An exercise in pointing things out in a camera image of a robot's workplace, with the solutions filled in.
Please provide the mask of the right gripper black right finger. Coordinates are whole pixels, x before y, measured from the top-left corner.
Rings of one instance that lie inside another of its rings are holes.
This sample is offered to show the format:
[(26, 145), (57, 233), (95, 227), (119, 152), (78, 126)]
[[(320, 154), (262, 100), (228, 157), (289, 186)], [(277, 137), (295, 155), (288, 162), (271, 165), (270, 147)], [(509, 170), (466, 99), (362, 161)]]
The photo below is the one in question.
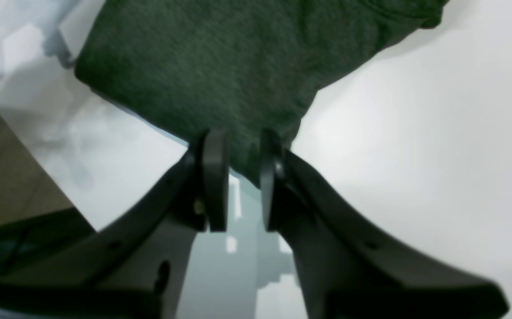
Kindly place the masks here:
[(264, 227), (292, 250), (310, 319), (501, 319), (491, 280), (431, 258), (347, 203), (277, 133), (260, 138)]

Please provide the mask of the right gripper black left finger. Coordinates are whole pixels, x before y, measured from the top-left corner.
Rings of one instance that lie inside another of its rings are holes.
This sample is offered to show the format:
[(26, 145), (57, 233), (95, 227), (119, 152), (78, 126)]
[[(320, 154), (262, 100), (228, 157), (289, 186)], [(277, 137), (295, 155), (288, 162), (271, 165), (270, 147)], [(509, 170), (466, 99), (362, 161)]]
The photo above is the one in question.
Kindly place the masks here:
[(211, 129), (120, 218), (0, 278), (0, 319), (173, 319), (193, 242), (225, 232), (229, 136)]

